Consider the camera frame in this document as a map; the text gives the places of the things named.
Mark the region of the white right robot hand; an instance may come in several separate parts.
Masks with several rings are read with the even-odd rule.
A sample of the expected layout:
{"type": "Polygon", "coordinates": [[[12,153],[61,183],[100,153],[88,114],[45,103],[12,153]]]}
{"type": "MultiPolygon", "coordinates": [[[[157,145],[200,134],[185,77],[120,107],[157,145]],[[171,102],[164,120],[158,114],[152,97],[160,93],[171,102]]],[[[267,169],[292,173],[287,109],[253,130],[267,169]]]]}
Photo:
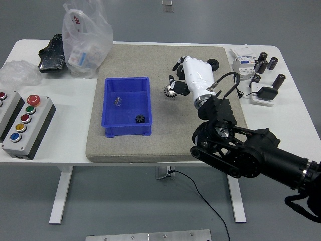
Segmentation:
{"type": "Polygon", "coordinates": [[[173,66],[178,81],[169,76],[169,83],[164,87],[164,94],[168,98],[176,95],[187,96],[193,94],[193,101],[203,101],[215,95],[209,88],[214,84],[213,72],[218,70],[219,62],[209,59],[204,62],[190,56],[182,56],[173,66]]]}

